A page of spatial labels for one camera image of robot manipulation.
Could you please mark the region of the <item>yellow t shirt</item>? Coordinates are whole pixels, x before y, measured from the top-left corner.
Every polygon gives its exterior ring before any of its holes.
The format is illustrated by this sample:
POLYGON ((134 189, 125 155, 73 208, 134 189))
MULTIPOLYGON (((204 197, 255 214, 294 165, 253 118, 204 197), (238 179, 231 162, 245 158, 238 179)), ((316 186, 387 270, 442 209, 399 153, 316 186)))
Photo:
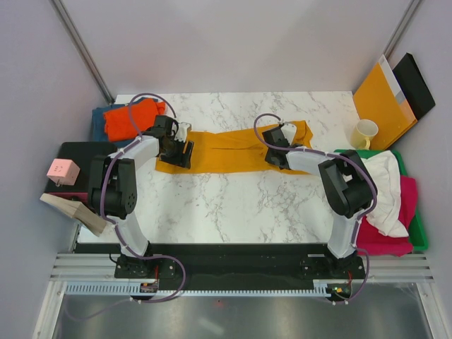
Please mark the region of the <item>yellow t shirt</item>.
POLYGON ((191 131, 194 142, 189 169, 158 160, 155 170, 167 174, 229 174, 274 170, 284 174, 301 171, 279 169, 265 161, 268 148, 256 137, 253 129, 210 133, 191 131))

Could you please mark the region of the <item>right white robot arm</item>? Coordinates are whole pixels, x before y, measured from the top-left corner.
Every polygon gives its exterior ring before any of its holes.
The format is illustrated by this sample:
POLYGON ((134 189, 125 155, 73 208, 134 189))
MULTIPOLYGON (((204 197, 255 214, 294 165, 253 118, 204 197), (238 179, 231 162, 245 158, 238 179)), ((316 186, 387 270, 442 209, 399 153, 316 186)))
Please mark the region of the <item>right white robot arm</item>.
POLYGON ((268 146, 265 161, 282 170, 321 178, 333 211, 333 229, 327 243, 331 256, 323 260, 323 269, 328 276, 339 278, 349 269, 347 257, 356 252, 359 226, 364 214, 375 207, 377 188, 355 150, 325 153, 291 144, 295 131, 294 124, 280 124, 264 131, 261 140, 268 146))

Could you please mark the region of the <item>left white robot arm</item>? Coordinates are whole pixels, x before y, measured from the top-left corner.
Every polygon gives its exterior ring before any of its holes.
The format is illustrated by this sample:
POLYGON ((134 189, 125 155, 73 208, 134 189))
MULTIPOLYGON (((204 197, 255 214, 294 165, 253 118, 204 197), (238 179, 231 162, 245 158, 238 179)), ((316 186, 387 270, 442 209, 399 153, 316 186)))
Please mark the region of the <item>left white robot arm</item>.
POLYGON ((93 158, 90 165, 88 205, 113 228, 121 252, 133 257, 131 270, 147 278, 155 261, 145 253, 149 242, 134 212, 137 201, 137 170, 149 160, 189 169, 194 142, 189 140, 191 125, 159 115, 147 131, 140 132, 126 147, 93 158))

